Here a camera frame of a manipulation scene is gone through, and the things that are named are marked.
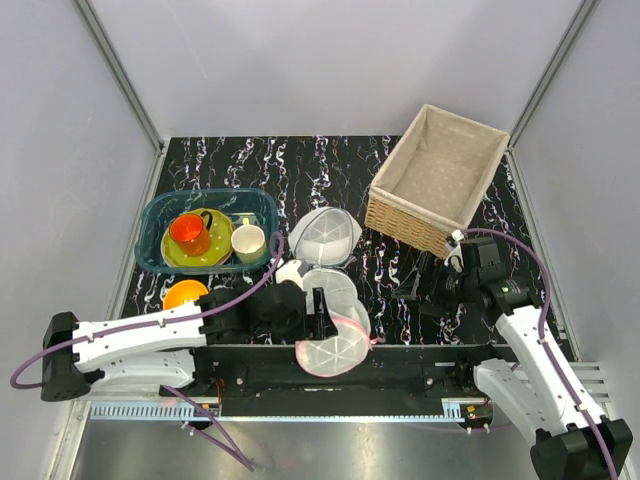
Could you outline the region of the pink-trimmed mesh laundry bag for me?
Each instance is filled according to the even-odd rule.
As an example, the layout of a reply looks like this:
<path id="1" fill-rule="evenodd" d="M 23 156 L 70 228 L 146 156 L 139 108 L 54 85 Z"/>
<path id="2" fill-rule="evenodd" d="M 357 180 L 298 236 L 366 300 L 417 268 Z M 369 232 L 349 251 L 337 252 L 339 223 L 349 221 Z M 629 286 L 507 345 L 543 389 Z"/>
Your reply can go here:
<path id="1" fill-rule="evenodd" d="M 360 365 L 373 346 L 369 314 L 358 298 L 354 282 L 335 269 L 315 269 L 302 277 L 308 294 L 307 306 L 316 311 L 313 293 L 321 288 L 329 315 L 329 326 L 336 333 L 324 339 L 295 343 L 296 360 L 308 374 L 331 378 L 345 374 Z"/>

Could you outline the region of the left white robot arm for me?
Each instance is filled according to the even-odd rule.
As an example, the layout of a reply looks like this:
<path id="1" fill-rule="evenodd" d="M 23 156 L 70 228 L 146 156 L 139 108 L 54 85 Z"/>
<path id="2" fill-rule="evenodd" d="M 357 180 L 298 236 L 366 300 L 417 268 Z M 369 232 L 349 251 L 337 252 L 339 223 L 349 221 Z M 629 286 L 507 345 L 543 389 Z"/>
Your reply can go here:
<path id="1" fill-rule="evenodd" d="M 62 402 L 111 385 L 157 385 L 203 396 L 216 372 L 202 349 L 262 334 L 285 343 L 336 336 L 325 292 L 284 281 L 256 290 L 221 288 L 167 310 L 107 321 L 54 315 L 43 338 L 40 397 Z"/>

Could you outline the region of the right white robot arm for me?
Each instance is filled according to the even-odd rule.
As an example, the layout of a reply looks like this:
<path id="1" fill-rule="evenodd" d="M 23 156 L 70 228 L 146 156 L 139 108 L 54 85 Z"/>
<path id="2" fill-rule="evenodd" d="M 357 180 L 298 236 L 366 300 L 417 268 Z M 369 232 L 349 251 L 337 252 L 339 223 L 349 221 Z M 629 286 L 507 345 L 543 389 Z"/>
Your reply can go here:
<path id="1" fill-rule="evenodd" d="M 504 412 L 528 441 L 539 478 L 617 479 L 633 443 L 631 429 L 609 418 L 571 368 L 547 324 L 550 299 L 509 275 L 499 237 L 532 251 L 496 230 L 457 230 L 447 240 L 447 256 L 421 253 L 392 295 L 420 300 L 421 312 L 432 317 L 473 305 L 495 326 L 515 363 L 490 345 L 473 347 L 456 361 L 454 384 Z"/>

